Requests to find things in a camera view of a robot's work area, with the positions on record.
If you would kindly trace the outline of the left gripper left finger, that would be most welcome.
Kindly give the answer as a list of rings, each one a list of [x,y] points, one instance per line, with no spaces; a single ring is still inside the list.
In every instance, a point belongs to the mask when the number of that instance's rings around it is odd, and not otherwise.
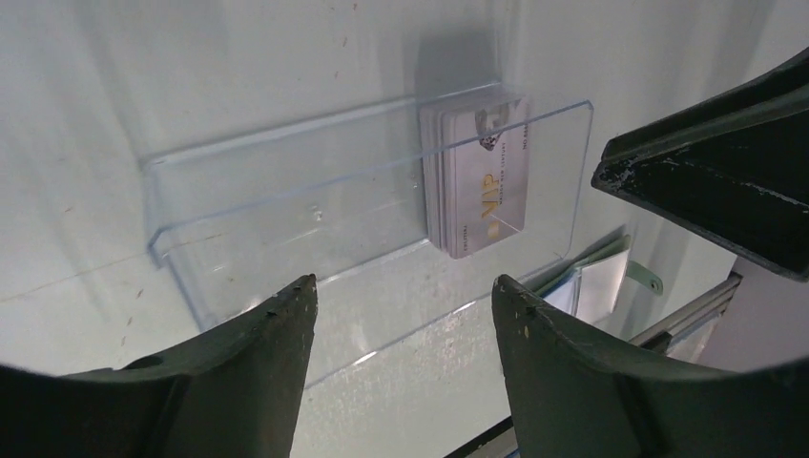
[[[286,457],[318,315],[314,275],[119,369],[1,370],[5,457]]]

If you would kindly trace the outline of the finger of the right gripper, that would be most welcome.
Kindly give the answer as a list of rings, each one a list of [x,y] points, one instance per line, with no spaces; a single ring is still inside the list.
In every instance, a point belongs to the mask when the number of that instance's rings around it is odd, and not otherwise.
[[[611,139],[591,186],[808,278],[808,54]]]

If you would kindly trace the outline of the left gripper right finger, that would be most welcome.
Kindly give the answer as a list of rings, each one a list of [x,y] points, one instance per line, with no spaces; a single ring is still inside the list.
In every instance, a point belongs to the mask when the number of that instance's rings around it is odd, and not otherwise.
[[[751,372],[625,342],[498,277],[491,311],[524,457],[804,457],[806,359]]]

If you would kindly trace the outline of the blue card wallet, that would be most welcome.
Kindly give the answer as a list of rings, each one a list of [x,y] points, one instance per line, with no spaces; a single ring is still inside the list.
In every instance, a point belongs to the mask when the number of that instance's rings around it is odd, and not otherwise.
[[[662,279],[630,259],[631,245],[629,235],[610,241],[575,261],[535,293],[553,307],[589,324],[603,322],[612,314],[626,278],[662,295]]]

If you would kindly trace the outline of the clear acrylic card holder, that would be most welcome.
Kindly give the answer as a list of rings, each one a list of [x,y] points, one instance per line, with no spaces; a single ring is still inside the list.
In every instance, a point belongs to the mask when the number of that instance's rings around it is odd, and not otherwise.
[[[464,260],[427,238],[420,100],[407,97],[186,148],[145,163],[147,249],[201,330],[313,274],[332,323],[360,301],[398,333],[530,278],[570,251],[593,118],[588,100],[530,95],[493,134],[528,148],[523,233]]]

